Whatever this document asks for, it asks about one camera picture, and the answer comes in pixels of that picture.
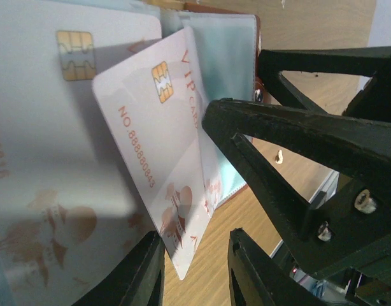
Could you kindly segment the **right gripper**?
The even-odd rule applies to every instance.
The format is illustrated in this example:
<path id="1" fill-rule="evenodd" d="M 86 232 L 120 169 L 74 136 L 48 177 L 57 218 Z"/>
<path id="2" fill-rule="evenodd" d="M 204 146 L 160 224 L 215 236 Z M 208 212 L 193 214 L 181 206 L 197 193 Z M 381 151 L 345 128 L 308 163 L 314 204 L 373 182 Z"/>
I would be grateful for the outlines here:
<path id="1" fill-rule="evenodd" d="M 221 99 L 209 104 L 202 126 L 306 273 L 326 279 L 351 268 L 371 279 L 356 290 L 359 299 L 391 305 L 391 123 Z M 311 206 L 249 136 L 353 180 Z"/>

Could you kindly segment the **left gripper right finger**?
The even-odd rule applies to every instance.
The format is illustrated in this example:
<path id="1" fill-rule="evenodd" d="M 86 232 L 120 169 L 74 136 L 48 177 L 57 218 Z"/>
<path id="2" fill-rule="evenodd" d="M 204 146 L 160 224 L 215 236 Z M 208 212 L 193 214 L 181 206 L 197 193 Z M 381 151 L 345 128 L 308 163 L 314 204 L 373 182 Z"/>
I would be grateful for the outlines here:
<path id="1" fill-rule="evenodd" d="M 286 275 L 241 228 L 230 232 L 228 270 L 232 305 L 325 305 Z"/>

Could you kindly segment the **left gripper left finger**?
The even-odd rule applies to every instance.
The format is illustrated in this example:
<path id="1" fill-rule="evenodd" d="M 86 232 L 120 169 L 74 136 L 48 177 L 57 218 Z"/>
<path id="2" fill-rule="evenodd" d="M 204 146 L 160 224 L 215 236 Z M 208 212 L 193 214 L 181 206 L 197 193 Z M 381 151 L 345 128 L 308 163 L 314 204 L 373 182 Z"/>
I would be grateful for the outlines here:
<path id="1" fill-rule="evenodd" d="M 164 242 L 156 231 L 147 233 L 95 288 L 75 305 L 162 305 Z"/>

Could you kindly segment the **white credit card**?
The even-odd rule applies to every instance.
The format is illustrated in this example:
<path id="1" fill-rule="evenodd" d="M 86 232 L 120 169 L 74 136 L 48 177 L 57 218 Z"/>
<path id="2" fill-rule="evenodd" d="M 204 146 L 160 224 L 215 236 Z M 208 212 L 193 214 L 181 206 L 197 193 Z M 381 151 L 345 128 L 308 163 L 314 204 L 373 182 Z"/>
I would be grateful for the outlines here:
<path id="1" fill-rule="evenodd" d="M 191 27 L 98 74 L 92 89 L 145 207 L 184 279 L 211 219 Z"/>
<path id="2" fill-rule="evenodd" d="M 161 37 L 118 1 L 0 1 L 0 305 L 72 305 L 152 227 L 93 78 Z"/>

